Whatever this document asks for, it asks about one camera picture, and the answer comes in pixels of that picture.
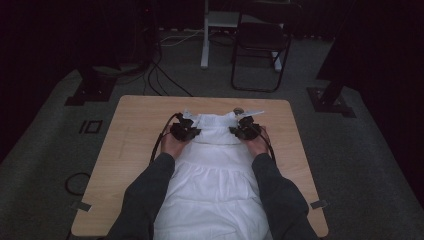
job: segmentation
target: white garment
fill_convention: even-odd
[[[154,239],[272,239],[234,113],[199,115],[202,129],[176,161]]]

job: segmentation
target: wooden table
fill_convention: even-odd
[[[123,96],[72,226],[76,236],[105,236],[121,210],[125,189],[148,166],[158,134],[169,117],[188,109],[193,115],[223,115],[235,107],[264,110],[255,123],[267,127],[283,176],[291,179],[308,203],[319,200],[290,104],[285,100]],[[321,208],[310,209],[309,222],[320,237],[328,234]]]

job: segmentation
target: white fabric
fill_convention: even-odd
[[[176,161],[154,239],[272,239],[234,113],[199,115],[202,129]]]

